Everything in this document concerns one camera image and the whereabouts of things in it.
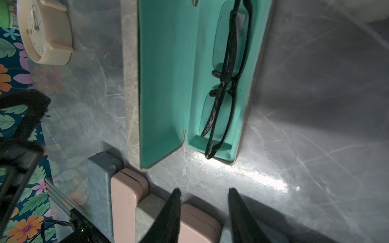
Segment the pink case with brown sunglasses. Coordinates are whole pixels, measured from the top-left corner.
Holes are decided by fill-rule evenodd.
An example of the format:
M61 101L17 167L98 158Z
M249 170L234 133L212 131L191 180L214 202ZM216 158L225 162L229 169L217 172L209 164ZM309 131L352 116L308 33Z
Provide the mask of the pink case with brown sunglasses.
M125 168L111 178L110 187L114 242L134 243L135 211L149 195L149 183L142 175Z

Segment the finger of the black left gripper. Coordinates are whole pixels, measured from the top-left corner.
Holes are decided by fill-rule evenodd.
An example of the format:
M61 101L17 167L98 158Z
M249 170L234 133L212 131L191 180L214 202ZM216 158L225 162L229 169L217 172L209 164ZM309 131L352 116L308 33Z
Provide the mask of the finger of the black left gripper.
M27 106L26 114L13 136L1 138L1 168L5 169L1 184L1 225L8 224L15 206L43 157L43 147L28 139L48 111L50 103L49 97L35 89L1 97L1 109Z

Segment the mint case with black glasses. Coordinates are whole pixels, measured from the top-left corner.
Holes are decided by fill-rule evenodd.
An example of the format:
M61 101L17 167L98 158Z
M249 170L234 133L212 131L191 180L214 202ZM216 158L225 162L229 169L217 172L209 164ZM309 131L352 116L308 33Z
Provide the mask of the mint case with black glasses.
M273 1L136 1L130 80L146 170L183 145L233 164Z

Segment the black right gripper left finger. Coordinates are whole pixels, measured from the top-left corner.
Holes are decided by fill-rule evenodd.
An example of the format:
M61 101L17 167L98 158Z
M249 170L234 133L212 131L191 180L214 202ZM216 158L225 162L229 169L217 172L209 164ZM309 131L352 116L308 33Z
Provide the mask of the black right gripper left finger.
M178 243L181 191L175 188L141 243Z

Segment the grey case with black sunglasses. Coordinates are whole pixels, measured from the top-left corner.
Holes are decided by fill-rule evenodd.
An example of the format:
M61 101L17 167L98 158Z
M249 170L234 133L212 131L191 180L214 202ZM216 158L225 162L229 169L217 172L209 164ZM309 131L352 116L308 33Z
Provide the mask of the grey case with black sunglasses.
M166 201L155 194L149 194L136 207L135 242L139 243L158 217Z

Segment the grey case with olive glasses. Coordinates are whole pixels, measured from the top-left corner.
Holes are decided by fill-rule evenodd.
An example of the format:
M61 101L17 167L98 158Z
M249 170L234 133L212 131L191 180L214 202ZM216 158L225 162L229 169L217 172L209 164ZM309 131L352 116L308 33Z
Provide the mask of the grey case with olive glasses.
M108 152L100 152L87 159L87 168L92 222L113 243L110 186L111 178L124 168L123 162Z

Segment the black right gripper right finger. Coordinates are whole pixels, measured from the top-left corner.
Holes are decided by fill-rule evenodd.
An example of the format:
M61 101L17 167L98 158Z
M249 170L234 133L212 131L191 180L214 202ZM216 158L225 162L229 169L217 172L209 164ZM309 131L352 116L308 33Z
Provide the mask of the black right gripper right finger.
M229 189L228 203L234 243L270 243L235 188Z

